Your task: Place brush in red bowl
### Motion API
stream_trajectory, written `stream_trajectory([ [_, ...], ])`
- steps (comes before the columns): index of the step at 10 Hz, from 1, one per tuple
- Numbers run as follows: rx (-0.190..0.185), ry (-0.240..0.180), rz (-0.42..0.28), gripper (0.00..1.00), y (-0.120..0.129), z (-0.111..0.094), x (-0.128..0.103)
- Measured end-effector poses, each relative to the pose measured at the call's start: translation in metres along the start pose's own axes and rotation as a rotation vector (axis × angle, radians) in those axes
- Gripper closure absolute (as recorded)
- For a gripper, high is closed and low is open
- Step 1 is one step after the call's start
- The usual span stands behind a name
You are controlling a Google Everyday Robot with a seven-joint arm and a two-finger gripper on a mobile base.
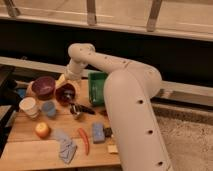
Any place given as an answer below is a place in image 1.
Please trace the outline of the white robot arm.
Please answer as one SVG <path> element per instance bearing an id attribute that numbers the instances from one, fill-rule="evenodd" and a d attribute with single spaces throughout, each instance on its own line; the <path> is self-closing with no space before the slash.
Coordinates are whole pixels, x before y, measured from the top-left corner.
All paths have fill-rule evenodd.
<path id="1" fill-rule="evenodd" d="M 77 80 L 91 65 L 108 77 L 105 108 L 123 171 L 174 171 L 150 99 L 161 88 L 161 74 L 153 66 L 101 54 L 89 43 L 69 46 L 65 77 Z"/>

